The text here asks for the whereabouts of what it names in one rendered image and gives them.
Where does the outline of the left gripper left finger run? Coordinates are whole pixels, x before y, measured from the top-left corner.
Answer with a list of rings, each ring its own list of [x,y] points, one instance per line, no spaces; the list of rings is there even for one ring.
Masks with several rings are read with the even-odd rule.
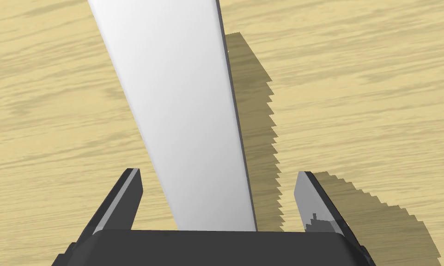
[[[79,236],[82,244],[101,230],[130,230],[139,208],[143,186],[139,168],[127,168]]]

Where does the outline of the white flat long bar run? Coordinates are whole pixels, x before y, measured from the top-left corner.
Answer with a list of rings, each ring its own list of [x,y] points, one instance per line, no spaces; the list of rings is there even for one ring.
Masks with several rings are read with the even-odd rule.
[[[219,0],[88,0],[179,230],[256,231]]]

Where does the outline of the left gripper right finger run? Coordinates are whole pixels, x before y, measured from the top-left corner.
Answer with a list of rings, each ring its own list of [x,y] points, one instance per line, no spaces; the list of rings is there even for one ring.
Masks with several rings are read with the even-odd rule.
[[[294,197],[306,232],[334,232],[343,235],[354,247],[359,241],[312,172],[300,171]]]

